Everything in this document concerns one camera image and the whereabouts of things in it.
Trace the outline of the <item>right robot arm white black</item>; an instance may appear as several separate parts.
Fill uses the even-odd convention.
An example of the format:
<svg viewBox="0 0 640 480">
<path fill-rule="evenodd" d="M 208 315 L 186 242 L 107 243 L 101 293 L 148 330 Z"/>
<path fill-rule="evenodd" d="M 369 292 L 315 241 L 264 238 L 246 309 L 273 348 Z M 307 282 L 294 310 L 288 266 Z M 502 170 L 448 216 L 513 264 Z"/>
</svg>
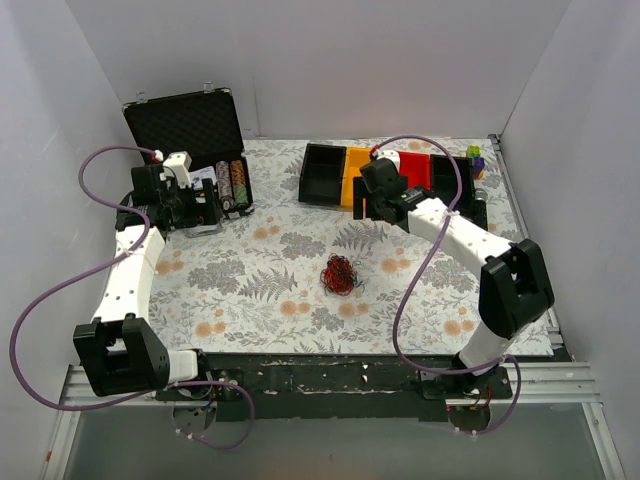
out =
<svg viewBox="0 0 640 480">
<path fill-rule="evenodd" d="M 409 187 L 389 158 L 375 159 L 360 172 L 366 203 L 377 217 L 432 242 L 430 257 L 443 251 L 478 279 L 481 321 L 450 369 L 407 364 L 432 375 L 441 392 L 469 398 L 479 395 L 519 334 L 555 303 L 540 246 L 530 239 L 513 242 L 496 236 L 429 190 Z"/>
</svg>

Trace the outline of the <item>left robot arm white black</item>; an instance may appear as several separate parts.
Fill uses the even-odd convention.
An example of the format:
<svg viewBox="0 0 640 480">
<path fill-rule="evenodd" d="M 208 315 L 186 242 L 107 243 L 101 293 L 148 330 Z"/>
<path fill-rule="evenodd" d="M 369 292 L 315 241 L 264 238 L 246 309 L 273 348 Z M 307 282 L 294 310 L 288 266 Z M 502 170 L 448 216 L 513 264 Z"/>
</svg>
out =
<svg viewBox="0 0 640 480">
<path fill-rule="evenodd" d="M 116 251 L 104 296 L 92 320 L 77 326 L 73 344 L 99 397 L 159 390 L 178 384 L 193 400 L 213 386 L 209 362 L 199 349 L 171 350 L 153 331 L 149 305 L 167 235 L 210 235 L 223 218 L 216 182 L 193 185 L 190 156 L 135 167 L 133 190 L 116 215 Z"/>
</svg>

